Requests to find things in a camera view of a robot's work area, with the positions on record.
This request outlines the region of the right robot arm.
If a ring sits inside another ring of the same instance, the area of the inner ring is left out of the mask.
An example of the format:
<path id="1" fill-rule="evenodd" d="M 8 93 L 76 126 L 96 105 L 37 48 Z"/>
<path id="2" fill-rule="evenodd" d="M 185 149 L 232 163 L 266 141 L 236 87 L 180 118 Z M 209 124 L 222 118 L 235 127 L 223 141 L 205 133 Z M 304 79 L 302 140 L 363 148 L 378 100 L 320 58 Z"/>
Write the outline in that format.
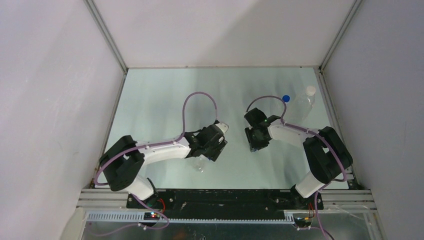
<path id="1" fill-rule="evenodd" d="M 353 158 L 336 130 L 330 126 L 310 129 L 284 121 L 280 116 L 266 116 L 258 108 L 244 115 L 248 123 L 245 134 L 251 152 L 266 148 L 271 140 L 282 141 L 302 147 L 309 172 L 291 188 L 291 204 L 304 209 L 311 202 L 311 195 L 346 175 Z"/>

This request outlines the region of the clear bottle with yellow label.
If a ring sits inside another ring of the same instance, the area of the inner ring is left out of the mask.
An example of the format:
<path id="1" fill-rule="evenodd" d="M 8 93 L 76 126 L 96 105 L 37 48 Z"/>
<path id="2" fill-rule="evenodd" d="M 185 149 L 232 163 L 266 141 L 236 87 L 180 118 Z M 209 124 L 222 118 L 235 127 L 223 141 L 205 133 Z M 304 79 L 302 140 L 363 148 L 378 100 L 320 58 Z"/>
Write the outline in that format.
<path id="1" fill-rule="evenodd" d="M 308 96 L 305 89 L 288 106 L 287 121 L 291 124 L 300 125 L 308 117 L 315 104 L 316 94 Z"/>

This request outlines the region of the Pepsi labelled clear bottle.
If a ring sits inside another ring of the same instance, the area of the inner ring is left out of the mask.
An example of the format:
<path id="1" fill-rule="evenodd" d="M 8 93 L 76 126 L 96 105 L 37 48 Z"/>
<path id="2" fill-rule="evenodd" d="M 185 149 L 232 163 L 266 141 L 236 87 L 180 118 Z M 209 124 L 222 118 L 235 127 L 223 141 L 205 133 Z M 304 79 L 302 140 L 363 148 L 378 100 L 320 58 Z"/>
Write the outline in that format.
<path id="1" fill-rule="evenodd" d="M 206 156 L 198 156 L 195 157 L 191 162 L 191 167 L 198 173 L 203 173 L 210 165 L 214 164 L 215 162 L 211 159 L 207 158 Z"/>

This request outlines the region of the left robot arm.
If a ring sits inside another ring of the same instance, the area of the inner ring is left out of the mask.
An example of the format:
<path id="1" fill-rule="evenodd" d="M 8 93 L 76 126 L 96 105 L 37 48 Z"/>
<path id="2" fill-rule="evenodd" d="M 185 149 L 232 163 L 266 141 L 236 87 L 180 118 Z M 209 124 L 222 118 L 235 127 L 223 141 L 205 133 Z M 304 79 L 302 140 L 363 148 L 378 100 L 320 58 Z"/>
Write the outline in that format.
<path id="1" fill-rule="evenodd" d="M 145 208 L 153 208 L 158 202 L 157 189 L 149 178 L 141 176 L 142 167 L 173 159 L 203 158 L 215 162 L 227 144 L 228 129 L 227 124 L 217 120 L 200 130 L 184 132 L 176 140 L 145 145 L 125 135 L 101 156 L 99 171 L 111 191 L 126 191 Z"/>

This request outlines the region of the clear unlabelled plastic bottle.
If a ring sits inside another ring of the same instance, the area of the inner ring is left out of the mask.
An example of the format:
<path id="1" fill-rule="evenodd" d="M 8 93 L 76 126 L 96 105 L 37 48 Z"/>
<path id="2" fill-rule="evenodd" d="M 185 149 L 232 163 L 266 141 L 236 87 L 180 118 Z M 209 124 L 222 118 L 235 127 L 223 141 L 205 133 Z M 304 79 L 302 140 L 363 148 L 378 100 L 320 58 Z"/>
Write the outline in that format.
<path id="1" fill-rule="evenodd" d="M 283 117 L 281 118 L 284 122 L 287 122 L 287 115 L 288 115 L 288 107 L 289 107 L 289 102 L 284 102 L 282 100 L 282 97 L 277 97 L 277 98 L 272 98 L 272 101 L 270 103 L 270 112 L 272 113 L 272 115 L 276 115 L 278 117 L 281 117 L 283 115 Z"/>

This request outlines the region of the blue bottle cap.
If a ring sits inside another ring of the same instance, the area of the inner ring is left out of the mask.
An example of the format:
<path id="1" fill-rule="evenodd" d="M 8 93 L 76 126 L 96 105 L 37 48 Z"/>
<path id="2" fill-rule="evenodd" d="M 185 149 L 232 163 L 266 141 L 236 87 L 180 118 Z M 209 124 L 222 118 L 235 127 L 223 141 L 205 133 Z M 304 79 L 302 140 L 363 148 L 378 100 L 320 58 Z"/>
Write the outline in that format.
<path id="1" fill-rule="evenodd" d="M 285 103 L 288 103 L 288 102 L 291 100 L 291 97 L 290 97 L 289 95 L 284 95 L 281 99 L 282 99 Z"/>

